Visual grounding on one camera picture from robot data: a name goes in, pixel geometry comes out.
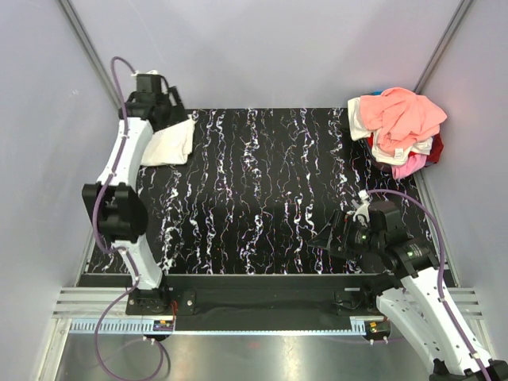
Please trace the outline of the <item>white t-shirt robot print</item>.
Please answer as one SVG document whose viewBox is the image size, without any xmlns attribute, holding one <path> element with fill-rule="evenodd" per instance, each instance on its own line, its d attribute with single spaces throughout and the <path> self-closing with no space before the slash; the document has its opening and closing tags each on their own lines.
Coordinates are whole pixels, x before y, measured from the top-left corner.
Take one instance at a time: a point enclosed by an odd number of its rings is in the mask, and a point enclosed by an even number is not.
<svg viewBox="0 0 508 381">
<path fill-rule="evenodd" d="M 184 165 L 193 152 L 194 121 L 191 118 L 153 134 L 144 150 L 141 165 L 157 167 Z"/>
</svg>

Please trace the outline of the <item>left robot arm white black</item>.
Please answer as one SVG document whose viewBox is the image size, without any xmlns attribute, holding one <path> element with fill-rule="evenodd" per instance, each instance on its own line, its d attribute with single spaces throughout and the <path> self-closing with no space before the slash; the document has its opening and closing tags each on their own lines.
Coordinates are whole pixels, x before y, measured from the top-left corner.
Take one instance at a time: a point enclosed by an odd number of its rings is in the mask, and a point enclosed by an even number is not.
<svg viewBox="0 0 508 381">
<path fill-rule="evenodd" d="M 147 238 L 148 208 L 137 193 L 141 167 L 184 165 L 193 152 L 194 122 L 176 87 L 157 71 L 137 72 L 136 89 L 118 111 L 114 146 L 102 173 L 83 186 L 96 242 L 119 252 L 144 305 L 154 314 L 171 306 Z"/>
</svg>

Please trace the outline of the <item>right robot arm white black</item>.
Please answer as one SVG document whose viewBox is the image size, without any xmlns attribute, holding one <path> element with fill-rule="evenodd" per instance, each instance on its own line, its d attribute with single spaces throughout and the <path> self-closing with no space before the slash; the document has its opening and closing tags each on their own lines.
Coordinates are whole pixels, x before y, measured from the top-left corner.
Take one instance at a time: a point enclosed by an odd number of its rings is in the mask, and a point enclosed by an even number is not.
<svg viewBox="0 0 508 381">
<path fill-rule="evenodd" d="M 412 237 L 399 208 L 388 201 L 337 210 L 308 245 L 355 260 L 377 256 L 386 272 L 337 300 L 340 311 L 381 314 L 426 363 L 431 380 L 505 380 L 507 363 L 496 360 L 467 326 L 446 287 L 432 246 Z"/>
</svg>

